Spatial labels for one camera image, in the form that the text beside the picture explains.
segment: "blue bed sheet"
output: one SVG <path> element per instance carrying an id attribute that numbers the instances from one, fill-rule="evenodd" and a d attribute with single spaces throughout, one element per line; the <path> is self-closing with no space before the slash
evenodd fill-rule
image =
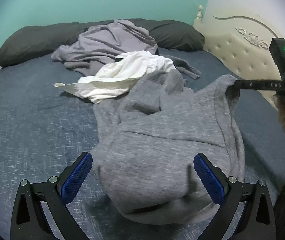
<path id="1" fill-rule="evenodd" d="M 185 76 L 187 86 L 194 90 L 231 73 L 207 52 L 159 52 L 183 58 L 202 72 L 198 80 Z M 63 64 L 52 62 L 50 55 L 0 71 L 0 235 L 5 240 L 10 239 L 19 182 L 46 181 L 98 143 L 92 104 L 53 86 L 56 82 L 73 83 L 80 77 Z M 277 123 L 277 112 L 258 92 L 242 91 L 234 118 L 245 144 L 245 180 L 255 183 L 264 179 L 275 201 L 285 180 L 285 135 Z M 197 239 L 209 223 L 153 226 L 127 220 L 104 194 L 93 172 L 67 206 L 91 240 Z M 235 229 L 241 208 L 225 238 Z M 44 211 L 52 231 L 62 239 L 45 205 Z"/>

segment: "gray hoodie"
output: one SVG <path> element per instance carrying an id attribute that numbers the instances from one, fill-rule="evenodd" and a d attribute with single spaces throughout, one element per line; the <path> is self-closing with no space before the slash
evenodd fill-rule
<path id="1" fill-rule="evenodd" d="M 239 90 L 224 75 L 194 93 L 178 70 L 141 78 L 127 96 L 94 105 L 99 144 L 92 150 L 100 183 L 119 212 L 146 224 L 199 222 L 212 203 L 193 168 L 202 152 L 244 179 L 244 145 L 232 118 Z"/>

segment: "pillow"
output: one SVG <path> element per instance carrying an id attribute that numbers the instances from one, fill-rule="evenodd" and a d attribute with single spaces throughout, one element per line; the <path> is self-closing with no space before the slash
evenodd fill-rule
<path id="1" fill-rule="evenodd" d="M 127 19 L 138 27 L 149 31 L 158 47 L 165 49 L 178 49 L 184 51 L 202 50 L 204 36 L 197 32 L 193 26 L 173 21 L 153 21 L 144 19 Z"/>
<path id="2" fill-rule="evenodd" d="M 20 64 L 54 52 L 60 45 L 71 45 L 85 28 L 113 22 L 58 23 L 26 26 L 12 34 L 0 48 L 0 66 Z"/>
<path id="3" fill-rule="evenodd" d="M 128 19 L 149 31 L 158 47 L 184 51 L 202 50 L 204 37 L 191 25 L 164 20 Z M 95 25 L 107 25 L 113 20 L 89 23 L 59 23 L 48 26 L 26 26 L 12 34 L 0 48 L 0 66 L 23 63 L 54 52 L 60 45 L 71 45 L 80 33 Z"/>

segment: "bolt head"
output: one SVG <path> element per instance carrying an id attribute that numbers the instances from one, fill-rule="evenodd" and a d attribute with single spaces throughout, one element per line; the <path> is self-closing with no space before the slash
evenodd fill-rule
<path id="1" fill-rule="evenodd" d="M 261 180 L 258 180 L 258 183 L 259 183 L 259 185 L 260 186 L 265 186 L 266 185 L 266 183 L 261 179 Z"/>
<path id="2" fill-rule="evenodd" d="M 52 177 L 49 178 L 49 182 L 50 183 L 55 183 L 57 181 L 57 179 L 58 178 L 56 176 L 52 176 Z"/>
<path id="3" fill-rule="evenodd" d="M 24 179 L 20 182 L 20 185 L 25 186 L 25 185 L 27 185 L 27 183 L 28 183 L 28 181 L 26 179 Z"/>
<path id="4" fill-rule="evenodd" d="M 235 177 L 229 177 L 228 180 L 231 182 L 231 183 L 236 183 L 237 182 L 237 179 Z"/>

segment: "bed headboard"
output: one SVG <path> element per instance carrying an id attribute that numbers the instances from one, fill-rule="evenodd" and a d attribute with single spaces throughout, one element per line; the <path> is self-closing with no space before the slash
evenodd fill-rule
<path id="1" fill-rule="evenodd" d="M 268 48 L 273 37 L 285 37 L 260 15 L 247 9 L 221 9 L 206 15 L 203 22 L 199 6 L 193 26 L 205 37 L 204 50 L 241 78 L 280 79 Z M 260 93 L 274 106 L 274 92 Z"/>

